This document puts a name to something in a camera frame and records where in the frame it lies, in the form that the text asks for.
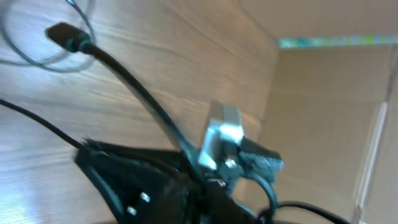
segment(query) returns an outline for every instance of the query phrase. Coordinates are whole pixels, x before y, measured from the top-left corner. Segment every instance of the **black cable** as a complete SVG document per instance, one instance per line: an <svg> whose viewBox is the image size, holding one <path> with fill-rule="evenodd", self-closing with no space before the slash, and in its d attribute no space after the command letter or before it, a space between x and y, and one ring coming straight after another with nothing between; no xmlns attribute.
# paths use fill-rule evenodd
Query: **black cable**
<svg viewBox="0 0 398 224"><path fill-rule="evenodd" d="M294 202L294 201L288 201L288 202L279 202L279 208L284 208L284 207L294 207L294 208L301 208L304 210L307 210L309 212L313 212L329 221L331 221L334 224L350 224L349 221L345 220L342 217L339 217L338 215L335 215L329 211L326 211L323 208L310 205L309 203L304 203L304 202ZM264 209L260 214L259 217L263 217L264 215L267 215L269 213L269 208Z"/></svg>
<svg viewBox="0 0 398 224"><path fill-rule="evenodd" d="M33 119L34 121L38 122L42 126L46 127L50 131L52 131L54 134L62 138L64 141L67 143L71 144L73 147L77 149L84 149L85 147L82 145L82 143L78 142L77 140L73 139L69 135L65 134L63 131L59 130L57 127L49 123L48 121L44 120L40 116L30 112L29 110L26 110L24 108L21 108L15 104L12 104L6 100L0 99L0 105L3 105L5 107L8 107L16 112L19 112L25 116L27 116L30 119Z"/></svg>
<svg viewBox="0 0 398 224"><path fill-rule="evenodd" d="M115 75L129 88L130 91L138 93L138 99L144 106L146 106L156 120L161 119L163 121L167 128L165 133L169 135L171 141L177 142L177 145L181 148L183 154L190 161L195 175L194 178L203 182L203 176L197 163L195 147L185 138L177 125L173 122L172 118L148 92L148 90L126 68L124 68L123 65L96 45L91 44L90 42L82 42L78 48L79 51L94 56L107 67L114 70L116 72Z"/></svg>
<svg viewBox="0 0 398 224"><path fill-rule="evenodd" d="M67 51L64 51L58 55L54 55L48 58L44 58L40 61L36 61L32 58L30 58L28 55L26 55L23 51L21 51L15 43L12 41L10 35L8 34L8 31L6 29L6 16L7 12L9 11L10 7L12 6L12 3L14 3L15 0L8 0L5 2L2 7L1 11L1 16L0 16L0 31L2 33L2 37L5 40L6 44L10 46L12 50L14 50L19 56L21 56L26 62L17 62L17 61L11 61L11 60L5 60L5 59L0 59L0 64L3 65L11 65L11 66L18 66L18 67L28 67L28 66L35 66L39 67L41 69L50 71L50 72L57 72L57 73L70 73L70 72L79 72L81 70L84 70L91 66L91 64L94 62L93 58L89 58L86 62L83 62L81 65L78 65L73 68L53 68L53 67L48 67L47 65L50 65L55 62L59 62L65 58L67 58L70 54ZM67 3L71 5L77 13L81 16L83 19L83 22L86 24L88 27L90 36L91 36L91 41L96 42L96 37L95 37L95 32L93 27L91 26L91 23L88 19L87 15L90 15L92 13L92 9L94 6L94 0L89 0L88 5L86 8L86 12L84 13L78 4L74 0L67 0Z"/></svg>
<svg viewBox="0 0 398 224"><path fill-rule="evenodd" d="M264 178L262 178L259 174L255 172L250 172L247 175L247 178L256 181L260 185L260 187L265 191L268 197L269 208L266 211L260 213L258 219L264 218L266 224L272 223L275 211L279 207L278 199L274 188L272 187L271 183L266 181Z"/></svg>

